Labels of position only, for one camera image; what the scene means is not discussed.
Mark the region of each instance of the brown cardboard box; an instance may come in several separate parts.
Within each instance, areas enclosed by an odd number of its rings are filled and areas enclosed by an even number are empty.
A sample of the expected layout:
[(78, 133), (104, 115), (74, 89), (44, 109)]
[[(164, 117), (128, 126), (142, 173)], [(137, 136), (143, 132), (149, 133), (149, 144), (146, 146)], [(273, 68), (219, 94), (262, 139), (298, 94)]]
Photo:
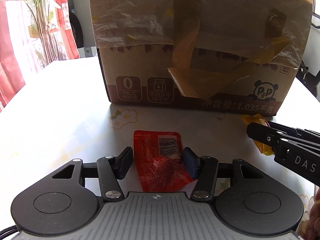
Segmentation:
[(312, 0), (90, 0), (90, 7), (112, 103), (272, 116), (300, 65)]

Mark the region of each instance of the number 0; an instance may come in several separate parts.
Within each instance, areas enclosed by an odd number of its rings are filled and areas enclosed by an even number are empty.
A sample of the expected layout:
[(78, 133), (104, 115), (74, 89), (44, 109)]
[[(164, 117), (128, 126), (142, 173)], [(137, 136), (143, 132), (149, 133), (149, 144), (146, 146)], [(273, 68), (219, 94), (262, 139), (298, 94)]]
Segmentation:
[(123, 85), (124, 85), (125, 88), (131, 89), (132, 88), (132, 79), (131, 78), (125, 78), (123, 80)]

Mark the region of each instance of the white barcode label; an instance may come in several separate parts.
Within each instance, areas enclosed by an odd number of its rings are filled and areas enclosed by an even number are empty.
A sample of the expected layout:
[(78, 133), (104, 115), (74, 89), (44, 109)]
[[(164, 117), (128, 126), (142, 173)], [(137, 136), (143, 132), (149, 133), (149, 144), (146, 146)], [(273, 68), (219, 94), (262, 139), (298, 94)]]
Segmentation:
[(159, 153), (170, 159), (179, 159), (179, 147), (177, 137), (173, 135), (158, 136)]

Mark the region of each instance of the red snack package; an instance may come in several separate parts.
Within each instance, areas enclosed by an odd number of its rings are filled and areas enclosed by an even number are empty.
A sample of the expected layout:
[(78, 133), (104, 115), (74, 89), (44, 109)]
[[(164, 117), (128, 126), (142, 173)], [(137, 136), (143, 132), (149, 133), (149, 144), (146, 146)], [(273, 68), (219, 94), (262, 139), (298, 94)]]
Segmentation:
[(176, 132), (137, 130), (133, 152), (144, 192), (173, 192), (194, 181), (180, 158), (181, 138)]

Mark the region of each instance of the yellow snack package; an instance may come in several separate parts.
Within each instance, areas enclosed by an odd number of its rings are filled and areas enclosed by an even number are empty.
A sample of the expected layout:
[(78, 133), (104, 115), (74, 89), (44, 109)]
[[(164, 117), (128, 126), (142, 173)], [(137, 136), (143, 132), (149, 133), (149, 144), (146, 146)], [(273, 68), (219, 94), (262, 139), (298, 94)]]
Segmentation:
[[(241, 116), (240, 118), (242, 118), (242, 120), (245, 122), (246, 125), (248, 125), (249, 123), (252, 123), (252, 122), (256, 122), (256, 123), (260, 123), (260, 124), (263, 124), (265, 126), (270, 127), (270, 125), (268, 124), (268, 121), (265, 120), (260, 114), (256, 114), (254, 116), (246, 114), (246, 115)], [(273, 152), (273, 150), (271, 149), (271, 146), (265, 145), (263, 143), (255, 141), (255, 140), (253, 140), (253, 141), (254, 141), (254, 144), (259, 149), (259, 151), (261, 153), (263, 153), (264, 155), (270, 156), (270, 155), (275, 154)]]

